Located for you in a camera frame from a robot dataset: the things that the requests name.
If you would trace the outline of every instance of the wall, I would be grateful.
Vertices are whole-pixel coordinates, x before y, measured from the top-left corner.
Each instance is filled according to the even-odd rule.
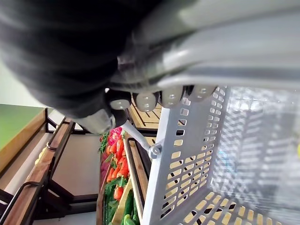
[[[45,107],[33,98],[0,61],[0,104]]]
[[[0,104],[0,150],[43,108]]]

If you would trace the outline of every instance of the wooden shelf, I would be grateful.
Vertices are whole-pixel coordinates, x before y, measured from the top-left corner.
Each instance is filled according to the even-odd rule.
[[[161,115],[161,105],[157,104],[152,112],[141,112],[137,109],[134,101],[129,107],[129,113],[136,128],[151,128],[158,129],[158,124]]]

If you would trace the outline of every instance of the wooden rail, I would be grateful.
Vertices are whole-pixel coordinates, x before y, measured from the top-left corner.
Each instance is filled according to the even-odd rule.
[[[55,151],[51,149],[58,148],[60,144],[64,142],[65,137],[70,135],[74,127],[74,123],[71,122],[70,119],[65,119],[65,122],[67,123],[62,122],[60,128],[56,131],[56,133],[54,133],[55,137],[44,151],[39,162],[33,167],[25,182],[34,181],[42,184],[45,181],[53,156],[55,155]],[[23,224],[24,220],[26,219],[25,215],[28,213],[28,211],[33,211],[30,208],[35,204],[34,201],[36,201],[36,199],[34,199],[34,196],[36,196],[39,191],[40,188],[37,186],[24,187],[13,207],[11,208],[4,225]]]

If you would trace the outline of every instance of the tomato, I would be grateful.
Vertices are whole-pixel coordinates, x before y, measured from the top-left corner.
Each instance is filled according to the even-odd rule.
[[[109,149],[109,152],[112,154],[117,153],[117,143],[115,143],[111,146],[111,148]]]
[[[122,195],[123,195],[123,191],[124,191],[124,188],[123,187],[119,187],[117,186],[116,189],[114,190],[114,193],[113,193],[113,198],[115,200],[118,200],[120,201]]]
[[[117,154],[116,154],[116,158],[119,161],[122,158],[122,152],[124,150],[124,142],[123,140],[118,140],[117,141]]]

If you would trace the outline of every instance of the perforated basket side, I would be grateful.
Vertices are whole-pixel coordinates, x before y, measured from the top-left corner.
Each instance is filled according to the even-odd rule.
[[[181,221],[195,206],[194,197],[199,198],[210,182],[208,174],[218,143],[224,96],[225,87],[219,87],[201,103],[191,104],[183,98],[176,108],[163,109],[157,135],[163,150],[152,161],[148,189],[155,195],[147,193],[145,210],[149,215],[143,218],[143,224]]]

